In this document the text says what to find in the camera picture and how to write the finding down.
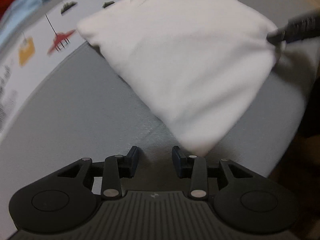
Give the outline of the white small garment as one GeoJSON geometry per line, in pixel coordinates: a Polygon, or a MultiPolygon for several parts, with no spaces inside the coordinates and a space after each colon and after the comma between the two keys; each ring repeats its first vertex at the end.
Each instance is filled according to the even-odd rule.
{"type": "Polygon", "coordinates": [[[206,155],[276,64],[272,21],[238,0],[121,0],[78,22],[188,151],[206,155]]]}

